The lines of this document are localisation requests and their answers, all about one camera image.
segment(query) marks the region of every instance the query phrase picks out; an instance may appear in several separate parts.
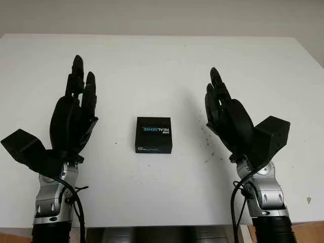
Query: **robotic hand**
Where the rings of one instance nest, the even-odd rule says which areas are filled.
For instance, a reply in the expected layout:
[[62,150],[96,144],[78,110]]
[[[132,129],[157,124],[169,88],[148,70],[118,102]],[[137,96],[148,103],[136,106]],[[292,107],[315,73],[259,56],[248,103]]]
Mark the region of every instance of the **robotic hand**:
[[[79,155],[87,144],[98,118],[95,117],[95,76],[88,73],[84,84],[83,61],[76,56],[69,74],[65,95],[55,107],[50,137],[52,149],[46,150],[35,136],[18,129],[1,144],[19,163],[39,173],[40,190],[36,197],[33,222],[33,243],[68,243],[72,224],[72,206],[80,221],[80,241],[85,243],[85,222],[82,205],[74,190]],[[83,94],[82,103],[78,99]]]
[[286,145],[290,123],[269,116],[254,127],[243,105],[230,97],[215,68],[211,70],[211,80],[205,96],[207,126],[232,152],[230,160],[236,163],[241,178],[231,197],[235,243],[239,221],[235,219],[234,199],[239,189],[248,202],[258,243],[296,242],[271,161]]

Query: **white wall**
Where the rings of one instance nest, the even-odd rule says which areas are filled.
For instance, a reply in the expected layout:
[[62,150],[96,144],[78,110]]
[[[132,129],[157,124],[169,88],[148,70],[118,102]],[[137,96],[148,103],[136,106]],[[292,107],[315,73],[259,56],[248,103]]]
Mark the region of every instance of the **white wall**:
[[0,0],[0,35],[291,36],[324,66],[323,0]]

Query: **white tabletop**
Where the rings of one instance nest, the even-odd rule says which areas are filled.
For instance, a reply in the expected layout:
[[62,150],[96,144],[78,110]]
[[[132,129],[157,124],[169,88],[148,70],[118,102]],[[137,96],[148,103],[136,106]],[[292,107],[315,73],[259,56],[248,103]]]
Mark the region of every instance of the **white tabletop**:
[[[210,68],[258,124],[291,122],[273,159],[293,222],[323,220],[324,71],[292,38],[7,34],[0,40],[0,138],[22,128],[50,148],[50,119],[74,56],[97,82],[99,121],[77,186],[86,226],[230,223],[230,153],[206,128]],[[137,116],[172,122],[172,154],[136,154]],[[0,227],[31,227],[37,174],[0,148]],[[237,196],[237,209],[242,196]],[[245,211],[243,222],[250,222]]]

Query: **realsense logo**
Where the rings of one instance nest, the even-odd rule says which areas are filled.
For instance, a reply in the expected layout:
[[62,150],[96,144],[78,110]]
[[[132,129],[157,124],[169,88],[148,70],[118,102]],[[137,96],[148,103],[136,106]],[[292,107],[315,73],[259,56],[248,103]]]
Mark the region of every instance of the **realsense logo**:
[[162,132],[162,134],[169,134],[169,128],[151,128],[151,127],[142,127],[145,132]]

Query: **silver metal joint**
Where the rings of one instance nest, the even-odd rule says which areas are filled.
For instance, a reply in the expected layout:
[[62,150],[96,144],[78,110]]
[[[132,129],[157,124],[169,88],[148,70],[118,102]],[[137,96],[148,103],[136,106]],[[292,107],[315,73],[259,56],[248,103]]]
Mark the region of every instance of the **silver metal joint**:
[[[77,166],[69,162],[64,163],[60,179],[74,187],[77,176]],[[72,221],[73,207],[66,202],[66,199],[72,197],[72,193],[63,184],[43,175],[39,175],[39,183],[33,224]]]
[[[236,161],[237,173],[241,179],[251,172],[247,162],[246,158]],[[284,194],[275,178],[272,161],[249,178],[244,187],[251,196],[247,200],[251,217],[289,215],[284,204]]]

